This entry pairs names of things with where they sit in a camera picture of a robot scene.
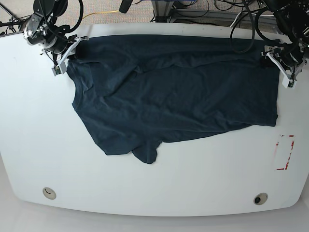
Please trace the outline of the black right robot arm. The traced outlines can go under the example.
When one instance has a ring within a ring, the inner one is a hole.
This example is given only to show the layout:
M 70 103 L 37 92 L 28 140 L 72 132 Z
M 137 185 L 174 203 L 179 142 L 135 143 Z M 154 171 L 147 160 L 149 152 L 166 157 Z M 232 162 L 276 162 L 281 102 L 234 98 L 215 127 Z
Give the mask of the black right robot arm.
M 33 3 L 34 13 L 26 22 L 24 39 L 29 45 L 39 45 L 46 55 L 51 54 L 52 67 L 55 76 L 67 71 L 65 60 L 73 56 L 76 47 L 82 41 L 89 40 L 88 36 L 71 35 L 80 26 L 84 15 L 84 4 L 80 0 L 79 17 L 71 28 L 69 25 L 57 26 L 57 19 L 62 16 L 67 7 L 67 0 L 36 0 Z

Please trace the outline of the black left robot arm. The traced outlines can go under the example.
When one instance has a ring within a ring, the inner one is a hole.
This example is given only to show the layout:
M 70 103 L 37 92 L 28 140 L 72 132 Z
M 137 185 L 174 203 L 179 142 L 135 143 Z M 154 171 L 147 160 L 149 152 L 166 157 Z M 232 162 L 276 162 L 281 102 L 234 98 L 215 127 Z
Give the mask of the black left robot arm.
M 267 42 L 263 56 L 268 57 L 283 74 L 282 85 L 294 88 L 297 75 L 309 59 L 309 2 L 307 0 L 265 0 L 265 7 L 258 11 L 254 27 Z M 279 43 L 265 37 L 258 28 L 259 17 L 270 11 L 279 30 L 291 43 Z

